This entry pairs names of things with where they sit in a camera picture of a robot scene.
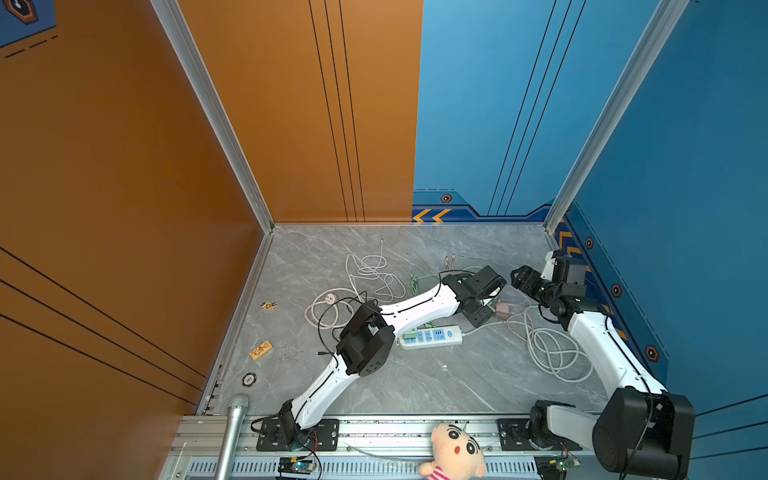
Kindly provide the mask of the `pink charger block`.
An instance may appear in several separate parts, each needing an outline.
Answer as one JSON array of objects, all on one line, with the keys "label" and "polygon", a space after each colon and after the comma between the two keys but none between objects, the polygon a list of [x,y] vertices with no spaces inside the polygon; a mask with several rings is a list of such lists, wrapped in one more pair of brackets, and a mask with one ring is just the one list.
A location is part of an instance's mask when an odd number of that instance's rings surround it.
[{"label": "pink charger block", "polygon": [[499,302],[494,306],[495,316],[499,319],[506,320],[511,316],[511,305],[505,302]]}]

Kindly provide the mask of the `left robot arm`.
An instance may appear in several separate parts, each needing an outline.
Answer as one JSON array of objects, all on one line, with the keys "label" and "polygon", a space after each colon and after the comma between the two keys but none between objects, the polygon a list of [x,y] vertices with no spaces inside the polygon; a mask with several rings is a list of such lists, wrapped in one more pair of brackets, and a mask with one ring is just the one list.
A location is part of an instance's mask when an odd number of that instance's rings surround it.
[{"label": "left robot arm", "polygon": [[281,406],[278,418],[288,441],[315,427],[354,381],[377,372],[398,337],[456,313],[480,326],[493,317],[490,304],[506,284],[489,266],[477,272],[449,270],[439,273],[438,283],[417,296],[388,305],[362,303],[343,328],[319,377],[301,395]]}]

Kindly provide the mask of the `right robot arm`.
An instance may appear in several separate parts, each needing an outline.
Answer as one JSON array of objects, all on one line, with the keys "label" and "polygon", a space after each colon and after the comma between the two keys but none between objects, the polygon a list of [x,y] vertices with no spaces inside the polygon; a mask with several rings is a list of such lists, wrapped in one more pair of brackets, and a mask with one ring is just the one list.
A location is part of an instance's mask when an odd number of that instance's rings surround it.
[{"label": "right robot arm", "polygon": [[600,414],[537,401],[530,411],[531,443],[545,449],[569,440],[621,477],[686,478],[694,407],[644,367],[620,338],[607,309],[588,296],[585,263],[555,250],[543,272],[521,266],[512,271],[511,284],[551,312],[581,347],[608,397]]}]

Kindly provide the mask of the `white blue power strip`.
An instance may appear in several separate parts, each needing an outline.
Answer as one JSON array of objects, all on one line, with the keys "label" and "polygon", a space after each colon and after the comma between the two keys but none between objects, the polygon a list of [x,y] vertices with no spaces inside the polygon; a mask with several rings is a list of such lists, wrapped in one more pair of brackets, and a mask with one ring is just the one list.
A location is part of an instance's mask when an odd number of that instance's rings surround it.
[{"label": "white blue power strip", "polygon": [[463,333],[458,326],[418,328],[416,339],[397,339],[397,345],[404,350],[417,350],[435,347],[447,347],[460,345],[463,342]]}]

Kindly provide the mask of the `plush doll toy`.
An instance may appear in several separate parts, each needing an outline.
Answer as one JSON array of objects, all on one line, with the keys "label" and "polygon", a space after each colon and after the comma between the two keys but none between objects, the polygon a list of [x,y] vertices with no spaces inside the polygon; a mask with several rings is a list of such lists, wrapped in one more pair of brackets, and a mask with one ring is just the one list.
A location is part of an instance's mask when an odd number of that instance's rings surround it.
[{"label": "plush doll toy", "polygon": [[433,460],[422,463],[418,474],[424,479],[473,479],[487,473],[479,443],[460,427],[441,423],[431,435]]}]

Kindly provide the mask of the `right circuit board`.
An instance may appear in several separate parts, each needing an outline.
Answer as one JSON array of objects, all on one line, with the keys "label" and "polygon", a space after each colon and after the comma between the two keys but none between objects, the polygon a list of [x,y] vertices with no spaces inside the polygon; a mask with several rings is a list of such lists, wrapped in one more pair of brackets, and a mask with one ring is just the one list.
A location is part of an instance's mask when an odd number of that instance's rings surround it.
[{"label": "right circuit board", "polygon": [[566,480],[568,472],[580,466],[571,458],[535,457],[534,460],[541,480]]}]

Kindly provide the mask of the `circuit board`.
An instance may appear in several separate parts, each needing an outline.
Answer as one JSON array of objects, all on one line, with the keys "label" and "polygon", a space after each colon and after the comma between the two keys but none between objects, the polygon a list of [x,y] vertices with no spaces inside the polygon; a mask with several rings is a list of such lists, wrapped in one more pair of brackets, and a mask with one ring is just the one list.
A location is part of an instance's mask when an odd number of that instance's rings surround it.
[{"label": "circuit board", "polygon": [[535,457],[534,460],[541,480],[566,480],[568,472],[580,466],[571,458]]},{"label": "circuit board", "polygon": [[276,469],[277,479],[310,479],[318,473],[317,463],[306,457],[280,457]]}]

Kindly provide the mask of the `wooden domino block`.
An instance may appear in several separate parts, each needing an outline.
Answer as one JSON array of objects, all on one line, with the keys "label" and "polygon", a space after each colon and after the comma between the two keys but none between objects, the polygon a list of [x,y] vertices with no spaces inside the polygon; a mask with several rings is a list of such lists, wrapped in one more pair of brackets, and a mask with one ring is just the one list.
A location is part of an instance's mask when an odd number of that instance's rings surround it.
[{"label": "wooden domino block", "polygon": [[269,340],[265,340],[261,344],[256,346],[253,350],[251,350],[249,352],[249,356],[254,362],[257,362],[272,350],[273,350],[272,343]]}]

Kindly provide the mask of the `round poker chip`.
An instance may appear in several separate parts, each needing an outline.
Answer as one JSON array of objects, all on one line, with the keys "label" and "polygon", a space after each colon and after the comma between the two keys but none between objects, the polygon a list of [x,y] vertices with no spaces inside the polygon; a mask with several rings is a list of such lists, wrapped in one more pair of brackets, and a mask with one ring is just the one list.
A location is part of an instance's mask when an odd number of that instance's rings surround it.
[{"label": "round poker chip", "polygon": [[257,381],[255,373],[249,372],[242,377],[241,384],[243,387],[249,388],[253,386]]}]

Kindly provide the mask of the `left circuit board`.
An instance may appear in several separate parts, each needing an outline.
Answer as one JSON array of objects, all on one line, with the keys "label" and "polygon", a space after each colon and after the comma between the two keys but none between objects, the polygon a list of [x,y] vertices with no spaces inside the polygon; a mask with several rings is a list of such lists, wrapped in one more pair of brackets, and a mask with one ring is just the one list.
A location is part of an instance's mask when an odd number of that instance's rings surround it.
[{"label": "left circuit board", "polygon": [[276,469],[277,479],[310,479],[318,473],[317,463],[306,457],[280,457]]}]

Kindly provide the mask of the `metal pole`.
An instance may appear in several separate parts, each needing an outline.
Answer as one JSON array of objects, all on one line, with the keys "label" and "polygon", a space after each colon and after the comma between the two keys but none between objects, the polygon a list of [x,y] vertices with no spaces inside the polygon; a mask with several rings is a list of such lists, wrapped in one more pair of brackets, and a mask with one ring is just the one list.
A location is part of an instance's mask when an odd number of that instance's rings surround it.
[{"label": "metal pole", "polygon": [[230,478],[241,426],[248,407],[249,397],[246,394],[237,394],[231,399],[227,410],[225,432],[214,473],[215,480],[228,480]]}]

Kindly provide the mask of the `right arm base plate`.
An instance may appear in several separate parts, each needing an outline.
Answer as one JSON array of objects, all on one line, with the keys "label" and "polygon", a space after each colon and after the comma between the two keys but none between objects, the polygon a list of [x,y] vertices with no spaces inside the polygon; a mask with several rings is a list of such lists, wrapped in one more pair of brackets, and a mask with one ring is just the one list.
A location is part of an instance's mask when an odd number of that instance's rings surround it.
[{"label": "right arm base plate", "polygon": [[562,447],[582,450],[579,444],[571,440],[533,427],[529,418],[500,418],[496,424],[503,451],[555,451]]}]

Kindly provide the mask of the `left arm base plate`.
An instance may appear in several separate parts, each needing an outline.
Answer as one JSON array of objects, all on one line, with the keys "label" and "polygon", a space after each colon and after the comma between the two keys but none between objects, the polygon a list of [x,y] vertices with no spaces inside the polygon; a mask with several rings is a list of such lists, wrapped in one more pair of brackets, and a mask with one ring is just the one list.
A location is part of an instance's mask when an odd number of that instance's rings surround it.
[{"label": "left arm base plate", "polygon": [[284,429],[277,418],[253,421],[251,430],[256,435],[259,452],[288,452],[312,450],[333,452],[337,450],[340,421],[323,419],[316,426],[305,430]]}]

